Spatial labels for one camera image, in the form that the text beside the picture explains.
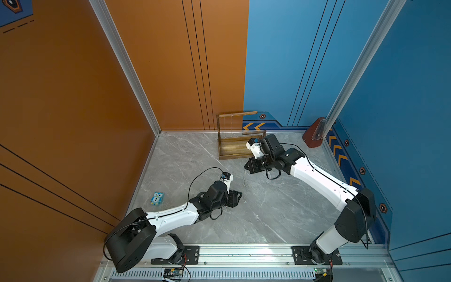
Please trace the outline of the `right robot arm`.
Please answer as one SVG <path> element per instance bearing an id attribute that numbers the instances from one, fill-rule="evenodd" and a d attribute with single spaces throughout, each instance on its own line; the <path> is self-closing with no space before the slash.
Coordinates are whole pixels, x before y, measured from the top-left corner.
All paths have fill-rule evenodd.
<path id="1" fill-rule="evenodd" d="M 268 173 L 273 169 L 285 172 L 311 186 L 340 212 L 335 223 L 310 244 L 307 256 L 313 264 L 330 263 L 333 252 L 347 243 L 369 246 L 368 231 L 377 219 L 372 191 L 359 190 L 333 177 L 295 145 L 284 149 L 275 135 L 251 138 L 246 148 L 253 155 L 245 164 L 245 170 L 251 174 Z"/>

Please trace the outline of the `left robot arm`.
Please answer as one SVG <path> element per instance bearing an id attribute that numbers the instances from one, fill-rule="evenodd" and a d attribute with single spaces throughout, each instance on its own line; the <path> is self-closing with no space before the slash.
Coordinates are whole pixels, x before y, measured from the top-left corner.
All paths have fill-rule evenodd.
<path id="1" fill-rule="evenodd" d="M 143 259 L 162 259 L 171 264 L 184 261 L 185 246 L 172 233 L 173 230 L 191 226 L 206 219 L 213 220 L 215 210 L 234 208 L 243 194 L 230 189 L 231 179 L 215 181 L 207 191 L 172 209 L 145 212 L 132 210 L 104 239 L 107 259 L 118 273 L 124 273 Z"/>

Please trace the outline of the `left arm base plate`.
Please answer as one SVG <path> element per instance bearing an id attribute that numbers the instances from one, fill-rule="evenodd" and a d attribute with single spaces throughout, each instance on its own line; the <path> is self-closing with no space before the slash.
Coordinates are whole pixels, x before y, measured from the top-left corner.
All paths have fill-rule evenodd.
<path id="1" fill-rule="evenodd" d="M 200 256 L 200 246 L 185 246 L 183 250 L 177 250 L 174 255 L 168 259 L 154 258 L 150 262 L 157 265 L 197 265 Z"/>

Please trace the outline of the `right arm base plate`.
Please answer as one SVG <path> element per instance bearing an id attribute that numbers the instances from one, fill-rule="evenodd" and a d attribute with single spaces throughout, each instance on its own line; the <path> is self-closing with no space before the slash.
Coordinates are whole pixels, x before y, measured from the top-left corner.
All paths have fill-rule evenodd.
<path id="1" fill-rule="evenodd" d="M 295 265 L 343 265 L 338 249 L 334 250 L 331 254 L 325 254 L 319 248 L 311 246 L 292 246 L 291 250 Z"/>

